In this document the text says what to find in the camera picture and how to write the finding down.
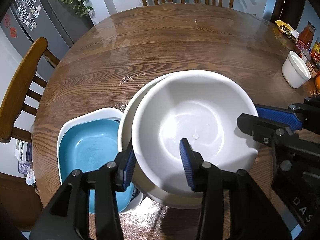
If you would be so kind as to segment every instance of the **blue gripper pad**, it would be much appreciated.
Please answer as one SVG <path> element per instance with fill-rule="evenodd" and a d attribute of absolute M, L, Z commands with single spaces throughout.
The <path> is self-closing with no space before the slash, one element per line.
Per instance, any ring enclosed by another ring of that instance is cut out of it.
<path fill-rule="evenodd" d="M 302 122 L 297 119 L 294 113 L 287 113 L 280 110 L 268 109 L 263 107 L 256 107 L 258 116 L 272 120 L 275 122 L 285 123 L 289 125 L 290 129 L 295 130 L 302 129 Z"/>
<path fill-rule="evenodd" d="M 191 187 L 191 190 L 195 190 L 195 184 L 193 181 L 193 171 L 191 166 L 191 161 L 189 159 L 190 154 L 190 146 L 188 145 L 188 141 L 184 141 L 183 139 L 180 140 L 179 144 L 179 150 L 180 150 L 180 156 L 183 164 L 183 169 L 186 174 L 188 186 Z"/>
<path fill-rule="evenodd" d="M 124 168 L 124 180 L 122 184 L 122 187 L 124 188 L 124 190 L 126 190 L 126 188 L 130 185 L 135 165 L 136 165 L 136 156 L 134 155 L 134 151 L 131 147 L 128 162 L 126 167 Z"/>

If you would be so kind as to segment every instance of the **orange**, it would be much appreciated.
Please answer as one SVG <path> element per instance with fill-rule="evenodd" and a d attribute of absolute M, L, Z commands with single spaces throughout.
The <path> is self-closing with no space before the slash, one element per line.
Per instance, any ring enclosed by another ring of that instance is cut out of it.
<path fill-rule="evenodd" d="M 316 77 L 315 85 L 316 85 L 316 88 L 319 90 L 320 89 L 320 76 Z"/>

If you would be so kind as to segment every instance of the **round wooden table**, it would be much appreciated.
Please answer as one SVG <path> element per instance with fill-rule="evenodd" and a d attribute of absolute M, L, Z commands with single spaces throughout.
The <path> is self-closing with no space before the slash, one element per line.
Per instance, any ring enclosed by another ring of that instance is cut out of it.
<path fill-rule="evenodd" d="M 290 87 L 281 73 L 292 42 L 276 25 L 251 14 L 204 4 L 165 3 L 112 15 L 82 36 L 44 90 L 32 131 L 33 163 L 46 205 L 60 186 L 57 137 L 65 122 L 103 107 L 123 111 L 152 79 L 188 69 L 215 71 L 238 83 L 257 104 L 287 108 L 315 89 Z M 272 157 L 261 147 L 251 176 L 277 207 Z M 145 199 L 121 215 L 125 239 L 195 239 L 199 210 L 177 210 Z M 226 208 L 224 238 L 229 234 Z M 95 237 L 94 216 L 90 233 Z"/>

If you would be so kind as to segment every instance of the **refrigerator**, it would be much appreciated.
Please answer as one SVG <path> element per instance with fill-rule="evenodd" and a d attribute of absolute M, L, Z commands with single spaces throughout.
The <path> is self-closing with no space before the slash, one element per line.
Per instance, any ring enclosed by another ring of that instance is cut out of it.
<path fill-rule="evenodd" d="M 37 38 L 45 37 L 48 49 L 61 60 L 93 23 L 89 16 L 80 18 L 70 6 L 58 0 L 14 0 L 0 26 L 22 57 Z M 38 75 L 48 81 L 53 71 L 42 57 Z"/>

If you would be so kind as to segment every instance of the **red decoration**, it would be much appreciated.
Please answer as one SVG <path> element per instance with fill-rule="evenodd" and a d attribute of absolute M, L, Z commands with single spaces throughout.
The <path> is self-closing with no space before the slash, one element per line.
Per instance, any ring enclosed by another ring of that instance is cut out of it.
<path fill-rule="evenodd" d="M 17 37 L 17 29 L 15 27 L 10 28 L 10 37 L 12 37 L 12 38 Z"/>
<path fill-rule="evenodd" d="M 10 16 L 9 16 L 9 14 L 6 14 L 6 15 L 4 16 L 4 26 L 5 26 L 6 28 L 8 28 L 8 27 L 10 26 Z"/>

